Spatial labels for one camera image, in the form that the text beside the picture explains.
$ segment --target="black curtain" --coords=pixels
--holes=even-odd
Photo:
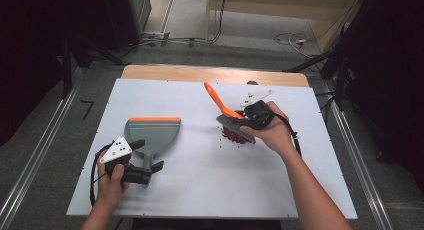
[[[0,0],[0,145],[63,77],[48,2]]]
[[[355,78],[349,97],[378,130],[385,156],[411,173],[424,192],[424,0],[366,0],[348,41]]]

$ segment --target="wooden board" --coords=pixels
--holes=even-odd
[[[301,73],[266,72],[234,68],[129,65],[125,67],[121,78],[239,84],[256,81],[259,85],[309,86],[306,76]]]

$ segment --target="gray dustpan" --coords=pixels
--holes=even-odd
[[[143,117],[130,118],[125,125],[128,142],[144,139],[145,145],[135,150],[143,155],[143,168],[150,169],[153,156],[166,150],[174,141],[181,125],[181,118]]]

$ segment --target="person's right hand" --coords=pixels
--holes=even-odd
[[[267,105],[274,113],[283,116],[287,121],[289,120],[274,102],[267,102]],[[262,139],[269,148],[280,155],[284,154],[285,151],[294,149],[289,128],[278,117],[274,117],[271,123],[263,130],[254,130],[247,126],[241,126],[240,130]]]

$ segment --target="black clamp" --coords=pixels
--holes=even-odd
[[[129,144],[132,150],[141,148],[145,145],[145,140],[135,141]],[[124,176],[121,179],[121,183],[138,183],[147,186],[154,173],[159,172],[163,168],[164,161],[160,161],[153,164],[150,169],[136,167],[129,163],[132,154],[128,154],[105,163],[106,173],[109,177],[112,176],[113,169],[117,164],[122,164],[125,167]]]
[[[302,156],[297,132],[293,131],[289,121],[285,117],[274,113],[263,100],[245,107],[244,111],[236,112],[245,117],[245,119],[237,119],[241,126],[248,126],[255,130],[262,130],[266,128],[274,117],[278,117],[289,128],[295,148]]]

